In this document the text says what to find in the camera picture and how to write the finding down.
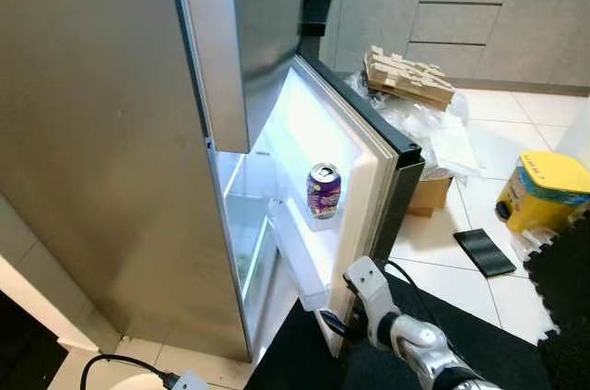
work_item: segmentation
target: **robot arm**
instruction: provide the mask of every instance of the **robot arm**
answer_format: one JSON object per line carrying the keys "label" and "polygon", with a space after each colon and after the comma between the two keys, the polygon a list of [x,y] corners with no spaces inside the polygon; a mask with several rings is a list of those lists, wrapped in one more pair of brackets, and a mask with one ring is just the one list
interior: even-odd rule
{"label": "robot arm", "polygon": [[344,280],[362,300],[371,343],[392,349],[416,373],[424,390],[499,390],[453,353],[439,327],[402,314],[371,258],[363,256],[350,266]]}

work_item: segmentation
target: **yellow container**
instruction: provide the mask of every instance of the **yellow container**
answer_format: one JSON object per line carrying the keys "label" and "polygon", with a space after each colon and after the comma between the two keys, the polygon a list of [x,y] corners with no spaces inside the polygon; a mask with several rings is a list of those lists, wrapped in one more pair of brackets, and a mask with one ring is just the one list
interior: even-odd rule
{"label": "yellow container", "polygon": [[545,227],[555,231],[590,201],[590,172],[577,160],[551,152],[523,152],[498,203],[504,203],[510,230]]}

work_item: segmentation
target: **stainless steel refrigerator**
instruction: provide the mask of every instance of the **stainless steel refrigerator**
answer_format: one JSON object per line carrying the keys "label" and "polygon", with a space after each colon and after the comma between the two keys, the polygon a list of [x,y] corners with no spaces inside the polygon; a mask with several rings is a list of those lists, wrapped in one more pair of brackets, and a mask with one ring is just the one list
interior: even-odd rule
{"label": "stainless steel refrigerator", "polygon": [[118,331],[259,360],[290,288],[349,316],[342,271],[388,255],[423,163],[297,54],[301,0],[0,1],[2,194]]}

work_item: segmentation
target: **soda can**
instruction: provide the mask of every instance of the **soda can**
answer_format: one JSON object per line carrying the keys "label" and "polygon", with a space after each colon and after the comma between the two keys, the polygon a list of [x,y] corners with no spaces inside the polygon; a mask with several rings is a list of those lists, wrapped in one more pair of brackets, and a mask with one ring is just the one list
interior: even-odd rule
{"label": "soda can", "polygon": [[328,219],[336,214],[341,184],[335,165],[323,162],[312,167],[307,177],[307,205],[314,218]]}

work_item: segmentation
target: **power cord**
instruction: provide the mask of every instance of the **power cord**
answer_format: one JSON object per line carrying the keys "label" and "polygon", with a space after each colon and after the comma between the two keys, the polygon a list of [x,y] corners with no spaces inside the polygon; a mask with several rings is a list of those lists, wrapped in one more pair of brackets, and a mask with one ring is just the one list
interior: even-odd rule
{"label": "power cord", "polygon": [[400,265],[398,265],[397,263],[393,262],[390,259],[385,261],[385,263],[390,265],[391,267],[393,267],[399,273],[401,273],[402,276],[407,280],[407,282],[409,282],[409,285],[414,290],[414,293],[416,294],[418,301],[420,301],[420,305],[422,306],[422,308],[424,309],[424,311],[426,312],[426,314],[430,318],[431,323],[440,327],[441,324],[438,322],[438,320],[436,319],[436,316],[434,316],[434,313],[432,312],[431,308],[426,304],[426,302],[424,301],[424,298],[422,297],[423,291],[416,285],[416,283],[414,282],[412,277],[406,272],[406,270],[404,270]]}
{"label": "power cord", "polygon": [[158,370],[153,365],[148,364],[147,362],[143,362],[142,360],[137,360],[135,358],[130,358],[128,356],[122,355],[98,355],[89,360],[84,366],[84,370],[82,371],[82,377],[80,378],[80,390],[86,390],[86,381],[89,376],[90,367],[92,367],[92,364],[99,360],[119,360],[121,362],[127,362],[130,364],[138,365],[139,367],[143,367],[144,369],[156,374],[162,380],[164,388],[167,388],[169,390],[171,390],[177,383],[177,381],[180,379],[180,376],[178,376],[177,374],[163,372],[161,370]]}
{"label": "power cord", "polygon": [[[443,330],[443,326],[441,325],[441,323],[439,323],[439,321],[436,319],[436,316],[434,316],[434,313],[432,312],[431,308],[424,301],[424,298],[423,298],[424,291],[416,285],[416,283],[414,282],[412,277],[406,272],[406,270],[404,270],[400,265],[398,265],[397,263],[393,262],[390,259],[385,261],[385,263],[388,264],[389,266],[393,267],[395,270],[397,270],[399,273],[401,273],[405,279],[407,279],[407,282],[409,282],[410,287],[412,288],[412,290],[414,290],[414,293],[416,294],[418,301],[420,301],[420,305],[422,306],[422,308],[424,309],[424,311],[426,312],[426,314],[430,318],[431,323],[440,327],[441,330]],[[465,359],[463,358],[463,356],[461,356],[461,354],[457,351],[456,347],[451,342],[451,339],[447,338],[447,343],[449,345],[449,349],[451,349],[451,351],[455,355],[457,355],[462,361],[466,362]]]}

